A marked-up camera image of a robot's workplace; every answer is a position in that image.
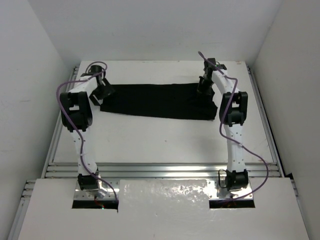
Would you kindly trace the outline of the black t shirt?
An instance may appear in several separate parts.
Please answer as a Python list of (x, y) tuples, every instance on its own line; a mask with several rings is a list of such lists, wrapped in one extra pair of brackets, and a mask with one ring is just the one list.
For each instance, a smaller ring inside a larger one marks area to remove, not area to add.
[(130, 116), (212, 121), (218, 107), (209, 95), (197, 92), (197, 83), (115, 84), (100, 111)]

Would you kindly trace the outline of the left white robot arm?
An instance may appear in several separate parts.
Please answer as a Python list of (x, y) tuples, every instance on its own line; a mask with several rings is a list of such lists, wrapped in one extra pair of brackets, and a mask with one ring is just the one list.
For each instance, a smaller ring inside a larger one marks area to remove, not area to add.
[(99, 175), (90, 142), (94, 111), (100, 109), (104, 98), (115, 93), (106, 79), (107, 68), (105, 62), (94, 61), (87, 66), (79, 80), (70, 81), (74, 84), (73, 88), (61, 92), (61, 88), (68, 84), (65, 82), (57, 87), (55, 93), (62, 124), (70, 132), (78, 155), (77, 181), (82, 191), (99, 191), (103, 184), (110, 186)]

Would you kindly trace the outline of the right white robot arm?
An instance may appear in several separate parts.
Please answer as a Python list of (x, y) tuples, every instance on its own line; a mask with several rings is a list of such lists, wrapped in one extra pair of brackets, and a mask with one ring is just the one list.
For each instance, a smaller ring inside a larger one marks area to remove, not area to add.
[(239, 191), (249, 184), (244, 161), (242, 130), (247, 119), (248, 93), (238, 89), (238, 79), (228, 76), (227, 67), (215, 58), (204, 59), (204, 74), (199, 78), (197, 91), (208, 94), (213, 85), (222, 95), (219, 108), (219, 133), (227, 141), (227, 167), (221, 189)]

